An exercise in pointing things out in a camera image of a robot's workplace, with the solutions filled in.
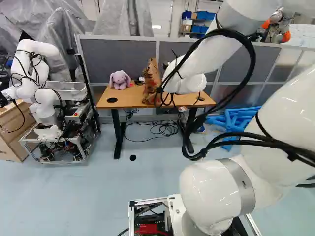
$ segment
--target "white plastic basket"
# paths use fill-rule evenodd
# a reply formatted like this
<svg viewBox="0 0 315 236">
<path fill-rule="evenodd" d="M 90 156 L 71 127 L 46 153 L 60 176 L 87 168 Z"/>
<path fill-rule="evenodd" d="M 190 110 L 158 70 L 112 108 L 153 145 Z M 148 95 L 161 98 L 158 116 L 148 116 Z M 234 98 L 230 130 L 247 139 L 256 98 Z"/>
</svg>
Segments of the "white plastic basket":
<svg viewBox="0 0 315 236">
<path fill-rule="evenodd" d="M 55 90 L 66 101 L 82 101 L 88 93 L 82 82 L 47 81 L 45 87 Z"/>
</svg>

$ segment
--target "gray floor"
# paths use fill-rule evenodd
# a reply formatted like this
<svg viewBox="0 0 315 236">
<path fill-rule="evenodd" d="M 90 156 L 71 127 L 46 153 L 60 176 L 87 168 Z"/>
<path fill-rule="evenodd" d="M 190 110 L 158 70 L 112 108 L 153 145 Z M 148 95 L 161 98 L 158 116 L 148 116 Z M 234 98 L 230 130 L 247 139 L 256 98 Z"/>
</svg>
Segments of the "gray floor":
<svg viewBox="0 0 315 236">
<path fill-rule="evenodd" d="M 102 136 L 87 166 L 44 167 L 30 157 L 23 163 L 0 162 L 1 236 L 116 236 L 127 228 L 128 201 L 178 193 L 178 176 L 191 162 L 181 154 L 181 138 L 146 143 L 124 140 L 120 160 L 113 160 L 113 125 Z M 151 137 L 133 125 L 126 135 Z M 212 135 L 194 135 L 196 149 Z M 221 148 L 207 159 L 230 157 Z M 136 154 L 134 162 L 129 160 Z M 313 236 L 315 191 L 294 189 L 276 205 L 252 214 L 264 236 Z"/>
</svg>

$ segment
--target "stuffed bunny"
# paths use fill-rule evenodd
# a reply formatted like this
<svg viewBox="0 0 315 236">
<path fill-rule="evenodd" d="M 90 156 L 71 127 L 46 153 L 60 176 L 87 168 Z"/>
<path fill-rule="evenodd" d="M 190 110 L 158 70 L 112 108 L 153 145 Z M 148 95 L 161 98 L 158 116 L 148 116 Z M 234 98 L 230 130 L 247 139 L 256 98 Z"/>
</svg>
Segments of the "stuffed bunny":
<svg viewBox="0 0 315 236">
<path fill-rule="evenodd" d="M 123 70 L 111 73 L 109 78 L 110 87 L 114 87 L 116 90 L 124 90 L 126 87 L 129 87 L 130 82 L 130 76 L 128 76 Z"/>
</svg>

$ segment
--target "wooden desk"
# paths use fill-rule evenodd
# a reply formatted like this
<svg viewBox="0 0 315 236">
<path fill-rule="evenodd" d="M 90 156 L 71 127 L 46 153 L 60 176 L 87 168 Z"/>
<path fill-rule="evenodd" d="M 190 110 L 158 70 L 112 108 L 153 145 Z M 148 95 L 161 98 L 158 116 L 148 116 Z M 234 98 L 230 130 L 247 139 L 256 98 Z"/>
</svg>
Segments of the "wooden desk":
<svg viewBox="0 0 315 236">
<path fill-rule="evenodd" d="M 118 109 L 125 108 L 154 108 L 154 105 L 147 105 L 142 103 L 143 99 L 143 91 L 144 85 L 138 86 L 134 85 L 132 87 L 128 87 L 125 90 L 115 90 L 114 88 L 107 87 L 105 92 L 103 93 L 101 99 L 97 103 L 98 109 L 111 109 L 112 117 L 115 127 L 115 135 L 116 135 L 116 146 L 114 152 L 114 159 L 120 158 L 120 153 L 122 149 L 123 139 L 125 135 L 126 123 L 119 121 Z M 107 100 L 109 98 L 116 98 L 117 101 L 114 103 L 109 103 Z M 198 93 L 192 93 L 187 95 L 174 95 L 174 103 L 176 106 L 181 107 L 189 107 L 189 115 L 187 122 L 190 122 L 196 116 L 198 107 L 209 107 L 214 106 L 216 103 L 205 93 L 200 93 L 200 98 L 203 101 L 197 101 Z M 184 125 L 178 121 L 179 128 L 181 129 L 182 134 L 184 133 Z M 194 153 L 194 149 L 190 140 L 187 142 L 187 150 L 189 153 Z"/>
<path fill-rule="evenodd" d="M 119 108 L 154 108 L 153 105 L 147 105 L 142 103 L 143 99 L 143 91 L 144 85 L 138 86 L 134 85 L 132 87 L 128 87 L 125 90 L 115 90 L 114 88 L 107 87 L 102 97 L 100 98 L 97 108 L 99 109 L 119 109 Z M 107 99 L 115 97 L 117 98 L 117 102 L 108 103 Z M 178 107 L 186 106 L 186 107 L 208 107 L 213 106 L 216 103 L 212 100 L 204 91 L 200 93 L 200 98 L 203 98 L 204 101 L 198 101 L 195 105 L 193 105 L 198 98 L 198 93 L 191 93 L 187 95 L 174 95 L 175 105 Z M 170 96 L 166 100 L 166 104 L 169 103 Z"/>
</svg>

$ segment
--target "black desk frame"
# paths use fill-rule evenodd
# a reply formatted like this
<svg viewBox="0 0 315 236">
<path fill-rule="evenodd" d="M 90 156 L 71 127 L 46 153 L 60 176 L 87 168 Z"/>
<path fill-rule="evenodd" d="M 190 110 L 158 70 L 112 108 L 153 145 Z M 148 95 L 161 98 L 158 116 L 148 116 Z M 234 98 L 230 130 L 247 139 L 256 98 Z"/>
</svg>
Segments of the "black desk frame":
<svg viewBox="0 0 315 236">
<path fill-rule="evenodd" d="M 187 123 L 191 122 L 195 118 L 197 109 L 198 109 L 197 107 L 192 107 L 189 109 Z M 113 123 L 114 123 L 114 128 L 115 128 L 115 135 L 116 135 L 114 159 L 119 159 L 122 152 L 122 148 L 123 148 L 123 140 L 124 140 L 125 131 L 126 131 L 126 122 L 120 123 L 119 113 L 117 109 L 112 109 L 111 111 L 112 111 L 112 117 L 113 117 Z M 177 125 L 181 130 L 182 136 L 184 136 L 184 133 L 185 133 L 184 124 L 178 121 Z M 187 141 L 187 150 L 190 154 L 194 153 L 194 149 L 193 149 L 190 139 L 189 141 Z"/>
</svg>

